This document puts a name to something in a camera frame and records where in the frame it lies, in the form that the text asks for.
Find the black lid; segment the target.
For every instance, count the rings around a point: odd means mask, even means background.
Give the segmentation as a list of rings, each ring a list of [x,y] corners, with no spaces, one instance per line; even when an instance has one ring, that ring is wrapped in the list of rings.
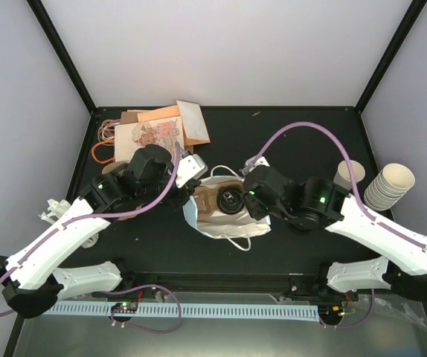
[[[218,190],[216,204],[221,212],[234,215],[244,208],[243,191],[239,186],[225,186]]]

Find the single brown pulp cup carrier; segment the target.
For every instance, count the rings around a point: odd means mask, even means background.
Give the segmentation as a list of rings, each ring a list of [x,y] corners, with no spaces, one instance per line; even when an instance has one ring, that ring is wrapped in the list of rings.
[[[216,204],[218,190],[225,186],[239,186],[244,195],[243,182],[233,176],[214,176],[206,178],[195,189],[193,198],[198,210],[198,219],[207,221],[213,216],[227,215]]]

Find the light blue paper bag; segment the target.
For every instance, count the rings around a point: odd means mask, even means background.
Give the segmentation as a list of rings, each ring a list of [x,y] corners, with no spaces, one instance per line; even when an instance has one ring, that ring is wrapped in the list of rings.
[[[210,175],[201,180],[214,176],[233,176],[243,182],[243,178],[230,167],[217,165],[211,169]],[[193,195],[183,207],[186,223],[198,233],[215,240],[225,240],[241,251],[251,249],[251,238],[263,236],[271,231],[271,220],[267,216],[261,220],[250,217],[244,208],[234,215],[213,216],[207,221],[198,219],[198,210]]]

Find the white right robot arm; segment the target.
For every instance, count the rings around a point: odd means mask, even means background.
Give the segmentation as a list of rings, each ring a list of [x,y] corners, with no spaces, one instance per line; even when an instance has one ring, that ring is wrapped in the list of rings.
[[[243,199],[251,218],[275,216],[299,234],[329,231],[378,254],[372,260],[329,264],[313,282],[319,298],[387,289],[409,300],[427,300],[426,235],[362,210],[353,194],[332,181],[310,178],[299,184],[265,164],[248,164],[242,173]]]

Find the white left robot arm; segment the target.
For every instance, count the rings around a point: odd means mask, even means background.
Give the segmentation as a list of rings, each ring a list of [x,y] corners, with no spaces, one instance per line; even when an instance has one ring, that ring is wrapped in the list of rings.
[[[10,311],[35,318],[77,295],[130,295],[135,278],[124,271],[120,259],[79,268],[60,268],[60,264],[118,219],[138,216],[162,202],[180,208],[206,170],[197,154],[180,146],[171,154],[149,144],[129,162],[94,177],[68,210],[30,245],[9,257],[0,256],[0,288]]]

